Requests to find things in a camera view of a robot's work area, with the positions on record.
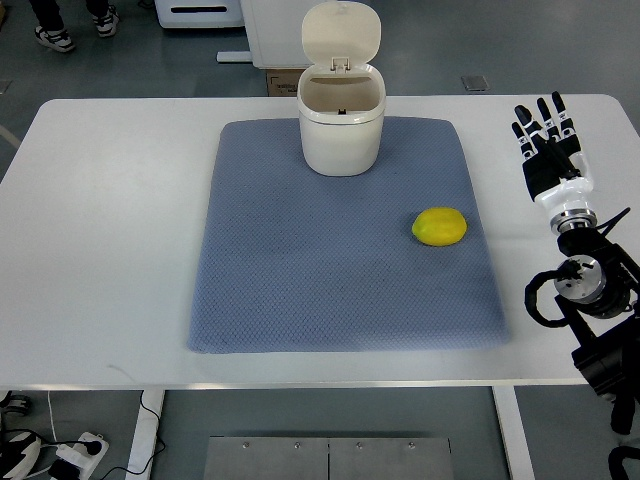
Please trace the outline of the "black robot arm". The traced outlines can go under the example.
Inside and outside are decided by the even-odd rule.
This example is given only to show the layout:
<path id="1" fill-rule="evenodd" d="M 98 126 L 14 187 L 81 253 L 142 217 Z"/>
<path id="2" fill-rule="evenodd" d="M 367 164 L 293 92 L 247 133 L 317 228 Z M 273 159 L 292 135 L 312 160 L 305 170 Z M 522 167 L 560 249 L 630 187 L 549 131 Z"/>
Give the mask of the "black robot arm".
<path id="1" fill-rule="evenodd" d="M 612 404 L 610 426 L 621 436 L 631 433 L 639 405 L 639 265 L 607 235 L 629 212 L 596 226 L 569 221 L 557 238 L 565 260 L 524 290 L 533 320 L 573 332 L 574 366 Z"/>

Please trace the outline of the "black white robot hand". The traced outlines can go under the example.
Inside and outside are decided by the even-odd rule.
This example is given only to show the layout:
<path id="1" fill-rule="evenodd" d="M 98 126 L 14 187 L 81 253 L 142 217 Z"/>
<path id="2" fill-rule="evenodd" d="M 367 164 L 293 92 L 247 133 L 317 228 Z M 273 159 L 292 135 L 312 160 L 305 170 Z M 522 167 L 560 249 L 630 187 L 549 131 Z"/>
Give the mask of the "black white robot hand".
<path id="1" fill-rule="evenodd" d="M 554 91 L 550 102 L 540 97 L 536 105 L 539 117 L 523 105 L 516 106 L 511 125 L 529 196 L 546 212 L 556 235 L 594 228 L 597 216 L 589 204 L 594 181 L 564 98 Z"/>

